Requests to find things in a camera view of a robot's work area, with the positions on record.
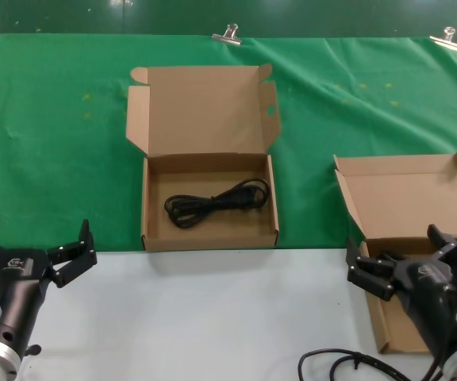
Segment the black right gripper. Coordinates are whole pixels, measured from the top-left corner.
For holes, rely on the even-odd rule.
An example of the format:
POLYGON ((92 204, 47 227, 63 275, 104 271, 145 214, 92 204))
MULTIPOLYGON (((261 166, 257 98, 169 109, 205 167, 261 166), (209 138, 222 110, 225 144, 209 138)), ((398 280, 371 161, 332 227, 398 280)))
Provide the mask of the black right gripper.
POLYGON ((436 248, 432 257, 382 260, 364 256, 349 237, 347 280, 386 302, 396 294, 430 353, 449 357, 457 351, 457 240, 434 224, 428 239, 436 248))

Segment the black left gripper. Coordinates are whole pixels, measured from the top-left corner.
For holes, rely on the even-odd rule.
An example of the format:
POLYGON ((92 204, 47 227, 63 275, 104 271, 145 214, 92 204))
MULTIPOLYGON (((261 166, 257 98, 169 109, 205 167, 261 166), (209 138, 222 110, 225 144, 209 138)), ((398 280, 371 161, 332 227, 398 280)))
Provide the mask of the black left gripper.
POLYGON ((87 219, 76 242, 47 251, 0 248, 0 343, 23 357, 50 280, 63 288, 96 264, 94 237, 87 219))

